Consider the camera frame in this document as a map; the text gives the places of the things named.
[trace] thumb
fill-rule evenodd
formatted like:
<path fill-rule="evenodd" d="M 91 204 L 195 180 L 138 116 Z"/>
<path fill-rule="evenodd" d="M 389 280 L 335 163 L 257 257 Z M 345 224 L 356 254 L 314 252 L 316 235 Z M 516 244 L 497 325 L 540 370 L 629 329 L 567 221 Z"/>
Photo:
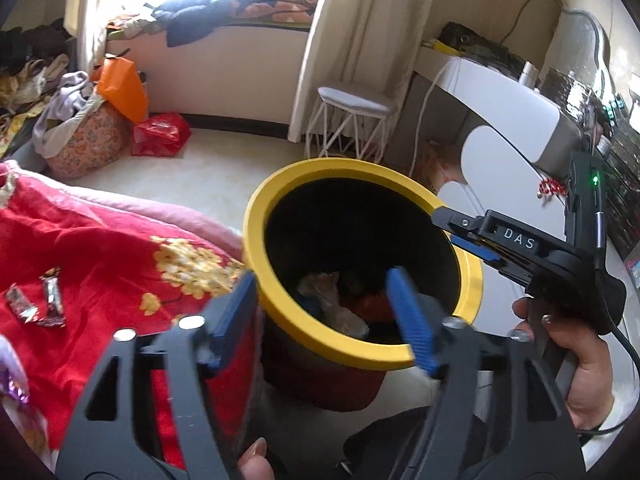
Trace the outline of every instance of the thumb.
<path fill-rule="evenodd" d="M 548 314 L 543 316 L 542 323 L 558 346 L 576 354 L 581 367 L 599 365 L 609 359 L 607 343 L 585 322 Z"/>
<path fill-rule="evenodd" d="M 244 480 L 274 480 L 273 469 L 267 459 L 261 455 L 251 457 L 239 465 Z"/>

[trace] trash bag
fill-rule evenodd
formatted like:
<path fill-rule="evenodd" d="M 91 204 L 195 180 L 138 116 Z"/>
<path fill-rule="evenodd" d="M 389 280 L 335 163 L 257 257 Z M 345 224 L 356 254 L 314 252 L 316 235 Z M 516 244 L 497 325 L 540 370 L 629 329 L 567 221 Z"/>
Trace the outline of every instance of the trash bag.
<path fill-rule="evenodd" d="M 175 112 L 149 118 L 133 128 L 131 155 L 174 156 L 191 137 L 191 128 Z"/>

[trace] screw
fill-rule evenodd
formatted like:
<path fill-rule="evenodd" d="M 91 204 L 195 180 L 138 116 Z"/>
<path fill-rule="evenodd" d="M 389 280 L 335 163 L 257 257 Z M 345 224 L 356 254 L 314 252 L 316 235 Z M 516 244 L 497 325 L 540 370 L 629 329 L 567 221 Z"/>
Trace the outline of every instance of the screw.
<path fill-rule="evenodd" d="M 121 328 L 115 334 L 113 338 L 119 342 L 131 341 L 136 336 L 136 331 L 132 328 Z"/>
<path fill-rule="evenodd" d="M 353 472 L 351 471 L 351 463 L 348 460 L 338 462 L 338 470 L 340 469 L 343 472 L 347 473 L 348 476 L 353 476 Z"/>
<path fill-rule="evenodd" d="M 193 328 L 200 328 L 205 323 L 205 319 L 200 315 L 183 317 L 178 321 L 178 326 L 183 330 L 192 330 Z"/>
<path fill-rule="evenodd" d="M 459 317 L 449 316 L 442 320 L 442 325 L 453 330 L 462 330 L 466 326 L 466 322 Z"/>
<path fill-rule="evenodd" d="M 524 332 L 524 330 L 511 330 L 511 332 L 509 332 L 509 338 L 518 343 L 531 343 L 533 341 L 531 334 Z"/>

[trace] baseboard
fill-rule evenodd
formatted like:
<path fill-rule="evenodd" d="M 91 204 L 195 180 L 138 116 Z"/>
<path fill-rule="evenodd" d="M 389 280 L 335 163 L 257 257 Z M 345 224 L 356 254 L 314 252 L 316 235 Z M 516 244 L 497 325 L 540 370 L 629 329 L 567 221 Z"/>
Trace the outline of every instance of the baseboard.
<path fill-rule="evenodd" d="M 240 134 L 275 137 L 276 139 L 286 139 L 289 133 L 288 124 L 271 123 L 269 121 L 201 114 L 181 114 L 181 116 L 184 117 L 191 128 L 238 132 Z"/>

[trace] blue gripper pad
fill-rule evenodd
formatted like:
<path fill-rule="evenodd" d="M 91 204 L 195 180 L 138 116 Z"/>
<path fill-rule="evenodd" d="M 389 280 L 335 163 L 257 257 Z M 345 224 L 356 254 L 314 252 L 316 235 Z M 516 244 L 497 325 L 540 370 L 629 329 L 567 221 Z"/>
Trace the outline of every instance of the blue gripper pad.
<path fill-rule="evenodd" d="M 477 256 L 489 265 L 496 264 L 501 260 L 501 257 L 494 253 L 491 249 L 475 245 L 473 242 L 465 240 L 464 238 L 460 238 L 456 235 L 451 236 L 451 244 L 459 247 L 467 253 L 473 254 L 473 256 Z"/>
<path fill-rule="evenodd" d="M 441 330 L 444 311 L 435 298 L 419 294 L 402 267 L 386 274 L 386 295 L 396 315 L 402 339 L 411 346 L 415 364 L 431 377 L 441 365 L 434 358 L 434 336 Z"/>
<path fill-rule="evenodd" d="M 209 347 L 217 357 L 209 368 L 223 370 L 229 365 L 257 305 L 257 281 L 251 271 L 244 273 L 232 292 L 212 298 L 205 305 L 202 315 L 207 320 Z"/>

